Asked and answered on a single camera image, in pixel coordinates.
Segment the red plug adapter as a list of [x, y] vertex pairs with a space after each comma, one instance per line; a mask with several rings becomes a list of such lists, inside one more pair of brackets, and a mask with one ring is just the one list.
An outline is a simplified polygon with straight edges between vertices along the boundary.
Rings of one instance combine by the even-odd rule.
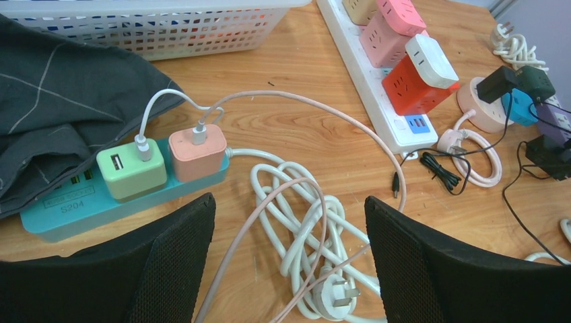
[[399, 116], [427, 114], [460, 89], [458, 81], [446, 89], [428, 85], [408, 55], [382, 80], [382, 86]]

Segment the dark grey plaid cloth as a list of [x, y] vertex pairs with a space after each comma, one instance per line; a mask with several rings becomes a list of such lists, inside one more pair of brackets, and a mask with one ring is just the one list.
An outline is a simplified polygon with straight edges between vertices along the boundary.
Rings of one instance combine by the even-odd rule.
[[178, 85], [139, 55], [2, 17], [1, 216], [19, 213], [138, 130], [162, 89]]

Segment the black power adapter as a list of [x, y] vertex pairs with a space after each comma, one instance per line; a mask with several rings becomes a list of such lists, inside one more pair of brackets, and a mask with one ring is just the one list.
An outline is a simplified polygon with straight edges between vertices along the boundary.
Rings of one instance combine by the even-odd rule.
[[555, 180], [570, 178], [570, 140], [560, 144], [541, 135], [527, 143], [525, 156]]

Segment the white plastic basket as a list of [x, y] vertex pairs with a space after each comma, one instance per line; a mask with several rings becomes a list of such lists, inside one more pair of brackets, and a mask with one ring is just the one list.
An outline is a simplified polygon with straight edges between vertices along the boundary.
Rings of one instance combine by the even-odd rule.
[[2, 1], [1, 15], [80, 43], [149, 61], [258, 48], [308, 1]]

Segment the dark green plug adapter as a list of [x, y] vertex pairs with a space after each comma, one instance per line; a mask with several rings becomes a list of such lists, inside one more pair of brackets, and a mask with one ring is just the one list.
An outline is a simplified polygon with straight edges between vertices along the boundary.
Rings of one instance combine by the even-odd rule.
[[517, 88], [528, 94], [534, 103], [541, 103], [556, 94], [547, 73], [539, 68], [523, 66], [515, 71]]

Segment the long white power strip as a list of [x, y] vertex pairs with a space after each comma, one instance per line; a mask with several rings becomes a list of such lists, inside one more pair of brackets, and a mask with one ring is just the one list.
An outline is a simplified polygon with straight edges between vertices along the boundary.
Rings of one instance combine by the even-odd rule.
[[342, 2], [318, 0], [316, 3], [376, 134], [392, 153], [402, 156], [433, 146], [438, 134], [427, 115], [396, 114], [382, 86], [382, 79], [389, 70], [371, 65], [360, 42], [361, 29], [350, 20]]

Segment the white plug adapter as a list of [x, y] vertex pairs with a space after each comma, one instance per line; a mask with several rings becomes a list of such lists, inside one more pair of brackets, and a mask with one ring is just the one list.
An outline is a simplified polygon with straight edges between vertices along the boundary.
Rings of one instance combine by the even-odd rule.
[[427, 85], [448, 89], [459, 80], [437, 40], [416, 34], [405, 44], [405, 50], [413, 67]]

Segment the salmon plug adapter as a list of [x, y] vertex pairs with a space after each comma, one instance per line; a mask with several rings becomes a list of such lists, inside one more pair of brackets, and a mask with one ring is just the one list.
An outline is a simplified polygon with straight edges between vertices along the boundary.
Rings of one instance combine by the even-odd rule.
[[205, 126], [205, 140], [195, 144], [201, 136], [194, 128], [172, 133], [168, 138], [171, 165], [179, 182], [192, 182], [218, 172], [226, 156], [227, 141], [216, 124]]

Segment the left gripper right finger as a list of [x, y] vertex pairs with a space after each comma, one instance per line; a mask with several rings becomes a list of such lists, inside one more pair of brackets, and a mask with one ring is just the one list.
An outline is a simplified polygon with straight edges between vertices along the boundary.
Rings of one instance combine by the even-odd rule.
[[466, 244], [375, 196], [366, 230], [389, 322], [569, 322], [570, 267]]

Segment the pink plug adapter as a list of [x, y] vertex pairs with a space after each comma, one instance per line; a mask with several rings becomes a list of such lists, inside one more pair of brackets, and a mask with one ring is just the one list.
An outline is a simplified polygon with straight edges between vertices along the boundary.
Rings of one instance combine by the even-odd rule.
[[426, 24], [410, 0], [375, 1], [376, 13], [360, 35], [360, 43], [374, 68], [393, 68], [405, 45], [416, 34], [428, 35]]

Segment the small black charger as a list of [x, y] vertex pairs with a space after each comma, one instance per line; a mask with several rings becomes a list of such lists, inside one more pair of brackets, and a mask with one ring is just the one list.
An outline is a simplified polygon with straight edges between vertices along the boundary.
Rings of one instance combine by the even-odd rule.
[[511, 92], [518, 85], [516, 72], [501, 66], [476, 85], [478, 98], [488, 104]]

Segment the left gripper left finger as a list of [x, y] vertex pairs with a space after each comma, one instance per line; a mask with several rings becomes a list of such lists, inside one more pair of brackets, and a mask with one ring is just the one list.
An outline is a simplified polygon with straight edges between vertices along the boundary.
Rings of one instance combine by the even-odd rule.
[[1, 263], [2, 322], [189, 322], [215, 224], [204, 194], [68, 257]]

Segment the blue plug adapter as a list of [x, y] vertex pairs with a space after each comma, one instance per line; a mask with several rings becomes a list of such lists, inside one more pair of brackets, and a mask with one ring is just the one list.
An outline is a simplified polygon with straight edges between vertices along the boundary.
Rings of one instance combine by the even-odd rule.
[[511, 106], [509, 114], [511, 121], [525, 127], [538, 122], [535, 103], [527, 93], [514, 88], [510, 93], [506, 93], [501, 97], [501, 103], [505, 113], [508, 113], [508, 108]]

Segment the teal power strip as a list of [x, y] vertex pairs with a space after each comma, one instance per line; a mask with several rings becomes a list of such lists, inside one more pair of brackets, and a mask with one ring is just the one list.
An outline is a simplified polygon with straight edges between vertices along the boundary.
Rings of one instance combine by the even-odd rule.
[[54, 243], [132, 214], [170, 202], [223, 182], [230, 165], [224, 157], [220, 170], [193, 182], [179, 182], [170, 165], [168, 140], [160, 139], [167, 181], [165, 187], [131, 201], [120, 203], [109, 193], [98, 166], [54, 189], [20, 213], [24, 229]]

